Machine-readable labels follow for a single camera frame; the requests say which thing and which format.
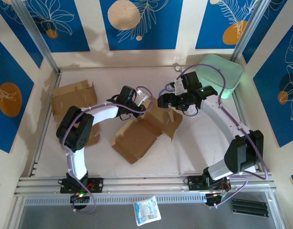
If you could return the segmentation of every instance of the white floor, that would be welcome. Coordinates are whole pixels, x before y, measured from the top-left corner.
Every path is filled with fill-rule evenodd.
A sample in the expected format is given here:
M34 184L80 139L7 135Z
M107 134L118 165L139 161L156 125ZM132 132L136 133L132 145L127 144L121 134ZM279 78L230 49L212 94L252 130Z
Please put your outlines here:
M118 94L123 85L146 86L155 97L164 86L179 75L173 67L110 68L62 73L60 86L88 80L94 83L98 103ZM224 100L236 115L233 98ZM111 148L111 138L124 123L119 119L100 123L100 142L85 150L89 175L139 176L202 173L207 166L223 159L228 142L214 122L202 112L195 117L183 117L173 141L161 135L146 155L133 165ZM51 115L42 152L34 171L37 177L65 176L65 153L55 136L56 123Z

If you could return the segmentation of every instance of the small screw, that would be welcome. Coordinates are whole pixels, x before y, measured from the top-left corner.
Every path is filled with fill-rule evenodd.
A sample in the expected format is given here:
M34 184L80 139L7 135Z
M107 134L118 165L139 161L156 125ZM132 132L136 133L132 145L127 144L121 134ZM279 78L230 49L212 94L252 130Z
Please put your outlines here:
M175 71L177 71L177 72L181 72L181 67L178 65L178 66L175 66Z

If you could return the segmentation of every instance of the flattened cardboard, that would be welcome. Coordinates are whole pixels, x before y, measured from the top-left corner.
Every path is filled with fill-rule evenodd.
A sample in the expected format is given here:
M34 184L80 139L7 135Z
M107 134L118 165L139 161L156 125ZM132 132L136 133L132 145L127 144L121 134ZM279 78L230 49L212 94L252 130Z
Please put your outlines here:
M172 109L158 108L157 104L139 120L128 120L112 139L112 148L130 164L142 158L162 133L173 139L182 122L182 115Z
M52 90L51 103L54 120L61 122L69 107L90 107L97 104L94 84L89 87L88 81L85 80L64 87L55 88ZM100 140L100 134L98 133L99 130L99 124L93 125L86 146L94 145Z

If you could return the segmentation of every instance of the green translucent container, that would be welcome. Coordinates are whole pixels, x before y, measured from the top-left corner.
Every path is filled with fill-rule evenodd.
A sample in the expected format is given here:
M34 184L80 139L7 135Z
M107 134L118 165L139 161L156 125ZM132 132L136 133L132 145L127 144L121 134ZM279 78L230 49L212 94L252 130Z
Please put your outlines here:
M244 68L215 54L208 54L200 63L212 65L221 71L226 79L226 88L222 94L222 99L229 98L240 82ZM210 85L220 94L223 88L223 79L217 71L206 66L198 66L195 72L203 87Z

